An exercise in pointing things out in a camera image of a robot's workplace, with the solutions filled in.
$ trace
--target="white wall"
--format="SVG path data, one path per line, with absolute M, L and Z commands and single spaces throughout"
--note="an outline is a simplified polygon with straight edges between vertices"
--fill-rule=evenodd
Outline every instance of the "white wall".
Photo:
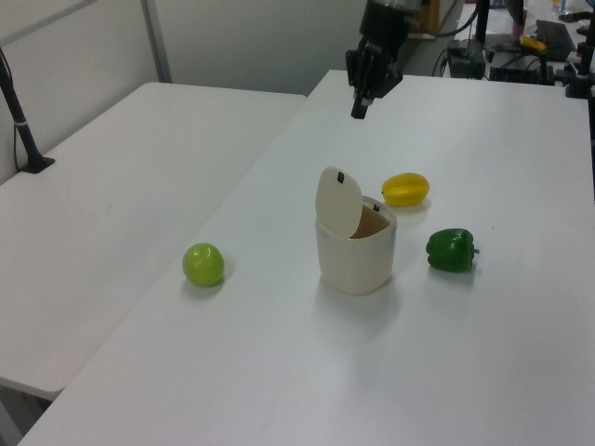
M 173 82 L 303 95 L 329 69 L 345 69 L 365 6 L 365 0 L 153 1 Z
M 7 16 L 0 14 L 0 28 L 3 20 Z M 41 152 L 138 86 L 157 80 L 139 0 L 100 0 L 3 50 Z M 20 140 L 19 152 L 24 153 Z M 12 119 L 1 98 L 0 183 L 12 175 Z

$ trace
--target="wire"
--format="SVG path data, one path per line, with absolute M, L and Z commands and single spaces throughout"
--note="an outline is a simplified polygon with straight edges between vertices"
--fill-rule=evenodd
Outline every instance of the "wire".
M 477 17 L 477 7 L 473 11 L 473 14 L 471 14 L 471 16 L 469 17 L 469 19 L 465 22 L 465 24 L 463 24 L 463 26 L 461 26 L 457 30 L 449 31 L 448 33 L 435 33 L 433 31 L 430 31 L 419 20 L 415 20 L 415 19 L 412 19 L 412 18 L 406 18 L 405 20 L 408 21 L 409 23 L 411 23 L 412 25 L 417 26 L 421 30 L 421 32 L 423 32 L 425 34 L 433 35 L 434 37 L 450 37 L 451 35 L 456 35 L 456 34 L 459 34 L 461 31 L 466 30 L 467 27 L 469 27 L 473 23 L 473 21 L 475 20 L 476 17 Z
M 15 169 L 17 169 L 17 173 L 20 172 L 19 162 L 17 161 L 17 126 L 12 125 L 12 156 L 15 159 Z
M 438 66 L 438 62 L 440 61 L 440 59 L 442 58 L 443 54 L 446 52 L 446 48 L 442 50 L 442 52 L 438 55 L 438 58 L 436 59 L 436 63 L 434 63 L 434 68 L 431 71 L 431 77 L 434 77 L 434 74 L 436 73 L 436 67 Z
M 533 65 L 533 64 L 534 64 L 534 63 L 536 63 L 536 62 L 539 62 L 540 60 L 541 60 L 540 58 L 535 58 L 535 59 L 531 60 L 531 61 L 529 62 L 529 65 L 527 65 L 527 68 L 525 68 L 525 70 L 526 70 L 526 71 L 529 71 L 529 69 L 531 68 L 531 65 Z

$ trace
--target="black stand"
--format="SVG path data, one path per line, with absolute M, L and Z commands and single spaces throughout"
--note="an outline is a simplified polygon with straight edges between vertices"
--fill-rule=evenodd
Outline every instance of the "black stand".
M 30 174 L 38 174 L 46 167 L 52 165 L 54 160 L 52 158 L 46 158 L 39 153 L 35 140 L 31 133 L 31 129 L 27 124 L 25 115 L 20 107 L 19 98 L 12 84 L 12 76 L 8 68 L 8 63 L 4 58 L 4 54 L 0 50 L 0 87 L 2 87 L 2 93 L 7 100 L 8 108 L 12 114 L 17 130 L 19 130 L 20 139 L 22 144 L 27 151 L 29 162 L 21 168 L 22 172 L 28 172 Z
M 587 41 L 578 66 L 578 73 L 574 75 L 566 86 L 567 98 L 591 99 L 591 87 L 593 81 L 589 77 L 591 60 L 593 59 L 593 47 L 595 46 L 595 14 L 591 15 L 588 25 Z

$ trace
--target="white trash can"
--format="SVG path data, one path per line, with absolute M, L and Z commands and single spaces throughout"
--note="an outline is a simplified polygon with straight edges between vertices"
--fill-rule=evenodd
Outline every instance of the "white trash can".
M 347 173 L 327 167 L 316 192 L 316 242 L 323 279 L 342 293 L 366 295 L 392 272 L 397 218 L 362 196 Z

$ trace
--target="equipment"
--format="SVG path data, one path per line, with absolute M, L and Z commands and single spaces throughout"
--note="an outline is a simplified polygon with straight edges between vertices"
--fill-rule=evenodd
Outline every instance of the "equipment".
M 8 108 L 10 109 L 12 119 L 14 120 L 14 126 L 19 130 L 20 139 L 22 140 L 22 144 L 29 157 L 28 164 L 22 167 L 21 171 L 30 174 L 38 174 L 46 169 L 46 167 L 53 164 L 54 160 L 42 156 L 35 145 L 31 129 L 29 128 L 25 115 L 20 107 L 19 98 L 17 98 L 17 93 L 15 92 L 12 83 L 12 73 L 10 72 L 7 59 L 2 52 L 2 48 L 0 48 L 0 87 L 2 87 L 2 93 L 4 93 L 4 97 L 7 100 Z
M 397 69 L 399 47 L 407 39 L 410 21 L 420 0 L 367 0 L 357 50 L 345 55 L 355 102 L 351 116 L 363 119 L 375 98 L 384 98 L 403 75 Z
M 564 25 L 553 21 L 537 21 L 537 38 L 548 46 L 547 59 L 552 62 L 564 62 L 575 44 Z
M 463 47 L 458 40 L 453 40 L 448 43 L 446 55 L 451 77 L 462 79 L 483 78 L 485 57 L 481 45 L 471 42 Z

